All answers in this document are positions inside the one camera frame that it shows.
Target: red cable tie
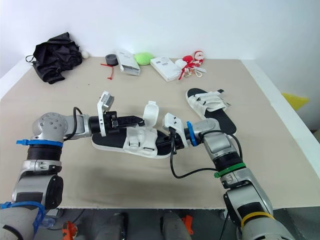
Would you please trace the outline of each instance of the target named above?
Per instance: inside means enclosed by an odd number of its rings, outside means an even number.
[[[112,68],[111,76],[107,77],[107,79],[112,80],[112,77],[113,77],[113,75],[114,75],[114,66],[109,65],[109,64],[104,64],[104,63],[100,63],[100,65]]]

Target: green cable tie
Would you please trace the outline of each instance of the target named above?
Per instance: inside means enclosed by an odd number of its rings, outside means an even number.
[[[244,162],[237,163],[237,164],[235,164],[235,165],[232,165],[232,166],[230,166],[230,167],[227,167],[226,169],[223,169],[222,171],[216,172],[216,173],[214,174],[214,177],[215,177],[216,179],[218,179],[218,178],[220,178],[222,175],[228,174],[228,173],[230,173],[230,172],[232,172],[232,171],[234,171],[234,170],[237,170],[237,169],[239,169],[239,168],[243,168],[243,167],[245,167],[245,166],[246,166],[246,165],[245,165]]]

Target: orange clip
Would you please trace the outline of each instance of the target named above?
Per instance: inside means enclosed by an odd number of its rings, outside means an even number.
[[[182,221],[185,225],[185,228],[188,230],[188,233],[190,235],[193,235],[194,234],[194,231],[192,231],[191,229],[191,226],[192,226],[192,220],[194,218],[192,216],[189,216],[189,215],[185,215],[185,217],[182,218]]]
[[[76,225],[70,221],[67,221],[62,226],[62,240],[73,240],[77,235],[78,229]]]

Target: black wire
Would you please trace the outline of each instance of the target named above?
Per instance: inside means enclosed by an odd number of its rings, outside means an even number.
[[[33,55],[28,55],[28,56],[25,57],[25,61],[26,61],[27,63],[31,63],[34,58],[35,58],[35,56],[33,56]]]
[[[222,240],[222,237],[224,236],[224,232],[226,230],[226,226],[227,226],[227,223],[228,223],[228,218],[229,218],[229,212],[226,213],[224,224],[223,224],[223,227],[222,227],[222,231],[221,231],[219,240]]]
[[[210,131],[206,131],[204,133],[199,133],[201,141],[204,139],[204,136],[206,134],[211,134],[211,133],[223,133],[223,134],[231,136],[235,140],[236,144],[238,145],[239,155],[240,155],[240,158],[242,159],[242,148],[241,148],[241,145],[240,145],[238,138],[235,135],[233,135],[231,133],[225,133],[224,131],[221,131],[221,130],[210,130]]]
[[[197,169],[197,170],[194,170],[194,171],[191,171],[191,172],[188,172],[184,175],[181,175],[181,176],[178,176],[176,173],[175,173],[175,170],[174,170],[174,152],[175,152],[175,137],[174,136],[171,136],[171,154],[170,154],[170,168],[171,168],[171,172],[173,174],[173,176],[176,178],[176,179],[183,179],[191,174],[195,174],[195,173],[198,173],[198,172],[201,172],[201,171],[217,171],[215,168],[209,168],[209,167],[206,167],[206,168],[200,168],[200,169]]]
[[[82,211],[80,212],[80,214],[72,221],[72,223],[74,224],[80,217],[81,215],[84,213],[85,209],[82,209]],[[57,231],[57,230],[62,230],[61,228],[47,228],[50,231]]]
[[[78,127],[78,121],[77,121],[77,111],[79,112],[79,114],[82,115],[82,112],[79,108],[77,108],[76,106],[73,108],[73,131],[71,134],[69,134],[63,141],[67,141],[67,140],[70,140],[75,134],[76,134],[76,131],[77,131],[77,127]]]
[[[231,133],[225,133],[224,131],[221,131],[221,130],[210,130],[210,131],[206,131],[204,133],[199,133],[199,136],[201,138],[201,142],[203,141],[203,138],[206,134],[210,134],[210,133],[223,133],[223,134],[226,134],[226,135],[229,135],[231,136],[237,146],[238,146],[238,149],[239,149],[239,156],[240,158],[242,159],[242,148],[241,148],[241,145],[240,145],[240,142],[238,140],[238,138],[236,136],[234,136],[233,134]],[[173,164],[173,161],[174,161],[174,152],[175,152],[175,137],[174,136],[171,136],[171,154],[170,154],[170,168],[171,168],[171,172],[173,174],[173,176],[176,178],[176,179],[183,179],[191,174],[195,174],[195,173],[198,173],[198,172],[201,172],[201,171],[217,171],[215,168],[209,168],[209,167],[206,167],[206,168],[200,168],[200,169],[197,169],[197,170],[194,170],[194,171],[191,171],[189,173],[186,173],[184,175],[181,175],[181,176],[178,176],[176,173],[175,173],[175,170],[174,170],[174,164]]]

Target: black umbrella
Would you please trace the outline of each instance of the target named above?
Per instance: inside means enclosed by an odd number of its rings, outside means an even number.
[[[68,32],[50,38],[35,47],[32,61],[33,67],[38,76],[46,83],[54,84],[64,80],[62,71],[72,70],[75,66],[82,63],[82,56],[79,47],[71,41]]]

